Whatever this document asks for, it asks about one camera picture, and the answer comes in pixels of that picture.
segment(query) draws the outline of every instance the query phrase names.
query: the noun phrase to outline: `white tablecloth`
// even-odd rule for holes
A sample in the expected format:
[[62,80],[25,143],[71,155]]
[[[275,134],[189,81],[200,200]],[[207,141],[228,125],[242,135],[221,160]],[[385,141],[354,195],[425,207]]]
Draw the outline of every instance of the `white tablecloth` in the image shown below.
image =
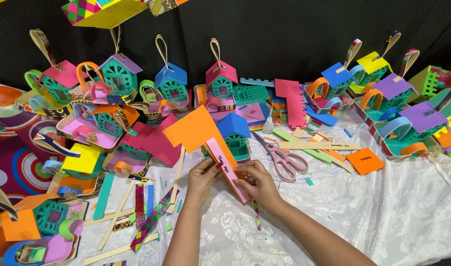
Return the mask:
[[[428,159],[389,162],[381,148],[353,110],[337,114],[335,127],[323,126],[321,132],[335,136],[336,142],[358,142],[370,147],[385,163],[382,170],[365,176],[349,174],[332,164],[327,165],[302,152],[309,163],[309,172],[299,174],[296,182],[282,182],[281,196],[322,225],[346,239],[380,266],[425,265],[451,257],[451,186],[436,171]],[[354,133],[349,138],[343,131]],[[279,178],[273,162],[264,148],[249,139],[252,159],[260,160],[272,174],[276,185]],[[186,154],[178,199],[184,199],[188,171],[201,159],[200,151]],[[157,181],[155,204],[173,185],[177,166],[165,167],[156,159],[147,175]],[[305,178],[311,178],[310,186]],[[127,189],[124,178],[116,178],[112,185],[106,212],[113,212]],[[305,248],[280,221],[260,210],[261,231],[257,230],[252,204],[242,206],[224,178],[212,185],[211,197],[202,210],[200,265],[202,266],[284,266],[314,265]],[[126,208],[134,207],[134,190]],[[90,199],[91,204],[97,198]],[[88,209],[87,219],[93,211]],[[93,266],[127,260],[128,266],[159,266],[168,249],[174,230],[167,232],[169,222],[175,226],[178,213],[163,217],[152,232],[159,232],[161,240],[143,245],[137,254],[127,251],[106,258]],[[85,226],[77,258],[69,265],[83,265],[87,257],[129,244],[137,232],[135,226],[112,233],[103,251],[96,247],[110,221]],[[282,251],[283,255],[271,252]]]

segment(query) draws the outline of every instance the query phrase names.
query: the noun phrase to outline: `house roof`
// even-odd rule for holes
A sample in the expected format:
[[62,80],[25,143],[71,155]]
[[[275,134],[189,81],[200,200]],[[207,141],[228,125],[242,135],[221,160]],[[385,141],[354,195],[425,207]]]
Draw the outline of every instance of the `house roof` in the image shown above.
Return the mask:
[[408,118],[416,132],[421,133],[447,122],[447,118],[439,111],[431,112],[432,110],[434,110],[434,106],[425,101],[401,111],[400,115]]
[[17,204],[14,205],[14,208],[22,207],[19,209],[19,211],[23,210],[33,210],[36,207],[38,207],[43,202],[51,199],[51,198],[57,198],[58,196],[56,193],[48,193],[48,194],[40,194],[40,195],[33,195],[28,196],[19,201]]
[[[49,69],[46,69],[43,72],[43,75],[47,75],[52,78],[54,81],[60,83],[61,85],[72,88],[76,84],[79,83],[79,80],[76,76],[76,66],[69,63],[68,60],[64,60],[59,63],[62,67],[66,69],[66,71],[61,72],[56,67],[52,66]],[[83,72],[83,77],[87,78],[87,74]]]
[[125,136],[121,140],[121,143],[125,143],[136,149],[146,151],[142,148],[142,145],[145,145],[144,142],[146,138],[150,136],[150,134],[154,131],[154,129],[141,122],[136,122],[132,127],[132,130],[137,132],[137,135],[134,136],[131,134],[125,134]]
[[168,67],[168,70],[163,73],[163,70],[166,68],[166,66],[163,66],[160,72],[155,76],[155,88],[158,88],[166,78],[171,78],[172,80],[185,85],[188,83],[188,74],[186,73],[186,70],[171,63],[168,63]]
[[130,72],[137,74],[143,69],[139,67],[137,64],[134,63],[130,58],[126,57],[123,53],[119,52],[111,57],[109,57],[102,65],[100,65],[96,71],[99,71],[99,69],[103,68],[103,66],[110,61],[110,59],[115,59],[117,62],[121,63],[123,66],[125,66]]
[[125,117],[127,118],[129,124],[134,124],[134,122],[140,116],[139,112],[134,107],[128,105],[124,105],[123,107],[120,107],[118,105],[99,105],[96,109],[94,109],[94,111],[91,112],[91,114],[95,115],[108,113],[111,117],[117,120],[117,118],[114,116],[114,113],[119,108],[123,108],[122,110],[124,111]]
[[225,69],[220,67],[216,70],[216,72],[214,72],[214,69],[217,67],[217,62],[215,62],[211,68],[206,71],[206,87],[211,85],[211,83],[214,82],[219,76],[223,76],[224,78],[230,79],[235,83],[239,83],[239,80],[237,79],[237,70],[235,70],[234,67],[224,63],[222,60],[221,66],[225,67]]
[[217,128],[223,138],[232,133],[236,133],[247,138],[251,137],[247,119],[236,113],[229,113],[227,116],[217,121]]
[[336,70],[340,69],[341,67],[342,67],[341,63],[336,63],[335,65],[321,72],[321,75],[329,82],[329,86],[331,88],[334,88],[337,85],[344,83],[348,79],[352,79],[352,75],[348,72],[347,69],[344,69],[339,73],[336,73]]
[[382,79],[380,82],[375,84],[373,87],[383,93],[383,96],[387,100],[393,99],[396,95],[404,92],[405,90],[412,88],[413,91],[418,94],[418,92],[414,89],[414,87],[406,82],[404,79],[399,80],[398,82],[394,82],[393,79],[398,75],[395,73],[391,73],[388,77]]
[[377,60],[373,61],[373,58],[376,58],[378,56],[379,54],[376,51],[373,51],[357,60],[357,63],[365,68],[367,74],[373,73],[385,66],[388,66],[388,69],[393,72],[390,64],[388,64],[388,62],[383,59],[383,57],[380,57]]

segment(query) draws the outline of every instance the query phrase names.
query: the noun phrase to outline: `purple roof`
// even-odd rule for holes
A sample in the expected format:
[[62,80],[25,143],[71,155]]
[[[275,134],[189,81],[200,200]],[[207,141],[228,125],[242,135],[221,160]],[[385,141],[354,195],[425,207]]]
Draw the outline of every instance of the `purple roof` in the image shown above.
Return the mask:
[[404,79],[401,79],[398,82],[394,82],[393,79],[397,76],[397,74],[391,73],[390,75],[388,75],[388,77],[375,84],[373,88],[381,91],[383,93],[383,96],[387,100],[393,99],[396,95],[404,92],[409,88],[412,88],[413,91],[418,94],[413,86],[410,83],[406,82]]
[[109,57],[109,59],[107,59],[104,64],[100,65],[96,71],[99,71],[99,69],[103,68],[103,66],[109,62],[110,59],[114,58],[115,60],[117,60],[119,63],[121,63],[122,65],[124,65],[128,70],[130,70],[130,72],[137,74],[140,71],[142,71],[143,69],[141,69],[137,64],[134,63],[134,61],[130,60],[128,57],[126,57],[123,53],[119,52],[116,53],[115,55]]
[[440,124],[445,124],[447,118],[434,109],[428,101],[418,103],[400,112],[401,116],[408,118],[413,123],[416,132],[421,133]]

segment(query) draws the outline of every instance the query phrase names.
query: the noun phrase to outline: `blue roof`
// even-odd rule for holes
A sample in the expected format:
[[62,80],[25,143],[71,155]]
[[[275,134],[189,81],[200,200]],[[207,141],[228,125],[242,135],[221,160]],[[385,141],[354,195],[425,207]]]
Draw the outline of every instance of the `blue roof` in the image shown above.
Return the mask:
[[247,138],[252,137],[250,135],[247,119],[236,113],[229,113],[227,116],[217,121],[217,128],[219,129],[219,132],[221,132],[223,138],[232,133],[239,134]]
[[337,69],[342,67],[341,63],[337,63],[328,69],[321,72],[321,75],[329,82],[329,86],[331,88],[336,87],[337,85],[344,83],[348,79],[352,79],[352,75],[348,72],[347,69],[342,70],[339,73],[336,73]]
[[171,63],[168,63],[168,67],[174,69],[174,72],[168,69],[163,74],[163,70],[166,68],[166,66],[163,66],[160,72],[158,72],[155,76],[155,88],[158,88],[166,78],[171,78],[172,80],[183,83],[184,85],[188,83],[188,74],[186,73],[186,70]]

